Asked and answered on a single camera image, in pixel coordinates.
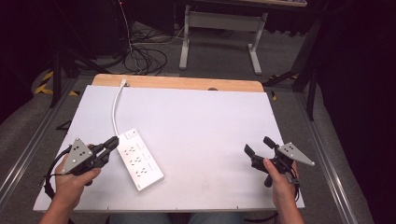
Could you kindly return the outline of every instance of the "hand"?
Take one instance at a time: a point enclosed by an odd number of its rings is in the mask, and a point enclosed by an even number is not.
[[[273,179],[273,201],[279,213],[280,223],[304,223],[303,217],[297,209],[296,202],[294,201],[294,185],[289,183],[288,179],[277,171],[270,160],[265,158],[263,163],[269,175]],[[297,173],[295,162],[292,166]]]
[[[55,174],[62,172],[67,157],[68,154],[55,168]],[[56,193],[40,223],[67,223],[70,214],[79,203],[84,186],[95,179],[100,172],[99,168],[95,168],[83,175],[56,175]]]

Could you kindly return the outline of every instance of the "electrical outlet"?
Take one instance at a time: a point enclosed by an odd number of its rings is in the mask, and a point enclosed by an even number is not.
[[[163,178],[163,172],[136,129],[122,133],[119,139],[118,151],[137,190],[145,189]]]

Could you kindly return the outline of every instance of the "black curtain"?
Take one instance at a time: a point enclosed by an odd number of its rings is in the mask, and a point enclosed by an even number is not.
[[[396,211],[395,9],[392,0],[355,1],[318,35],[319,44],[338,38],[322,52],[318,83],[375,223],[394,223]]]
[[[47,31],[32,2],[0,6],[0,123],[33,97],[32,83],[50,62]]]

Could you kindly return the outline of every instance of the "gray carpet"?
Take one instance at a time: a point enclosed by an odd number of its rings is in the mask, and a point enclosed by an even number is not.
[[[268,34],[263,32],[261,43],[257,49],[263,75],[255,76],[247,51],[247,43],[253,39],[253,34],[235,32],[228,38],[219,37],[209,32],[195,32],[191,36],[188,67],[185,71],[178,69],[181,52],[181,40],[169,45],[150,45],[147,48],[162,50],[168,57],[168,64],[160,76],[180,77],[213,77],[224,79],[245,79],[266,81],[271,75],[287,72],[296,57],[304,38],[302,36],[289,37],[282,34]],[[125,68],[116,65],[108,69],[113,73],[123,73]],[[85,86],[92,82],[92,77],[81,76],[73,87],[75,91],[84,91]],[[299,149],[318,161],[317,152],[311,132],[304,116],[305,113],[298,106],[295,93],[284,88],[291,81],[286,80],[276,90],[277,100],[272,101],[276,121],[285,142],[292,141]],[[16,111],[0,126],[0,169],[1,180],[4,181],[7,172],[18,160],[25,146],[29,143],[35,129],[47,113],[50,105],[50,95],[35,94],[35,98]],[[42,216],[33,212],[35,198],[40,191],[37,186],[41,176],[46,173],[63,141],[65,131],[56,131],[56,127],[73,118],[80,96],[67,96],[61,109],[49,126],[44,140],[37,153],[33,156],[27,169],[13,191],[7,204],[0,211],[0,223],[37,223]],[[347,164],[343,149],[337,139],[332,122],[321,102],[318,90],[314,110],[315,125],[318,127],[323,145],[330,155],[331,161],[346,196],[351,204],[359,223],[369,224],[373,220],[366,201],[361,194],[353,174]],[[302,209],[306,223],[343,223],[328,182],[320,164],[315,167],[299,166],[302,179],[301,192],[304,197],[305,209]],[[272,212],[246,213],[248,218],[269,217]],[[105,223],[107,214],[74,214],[76,223]]]

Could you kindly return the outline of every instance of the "table leg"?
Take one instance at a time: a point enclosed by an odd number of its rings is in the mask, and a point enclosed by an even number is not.
[[[257,27],[256,36],[253,44],[248,44],[248,52],[250,54],[250,59],[253,64],[254,73],[256,75],[262,74],[262,69],[260,68],[259,59],[257,58],[256,48],[259,45],[260,38],[262,37],[262,30],[264,29],[265,22],[267,20],[268,13],[262,13],[262,19],[259,21],[259,25]]]
[[[184,37],[183,46],[181,48],[180,64],[179,68],[185,70],[187,68],[187,59],[189,56],[189,16],[190,16],[190,6],[186,6],[185,16],[184,16]]]

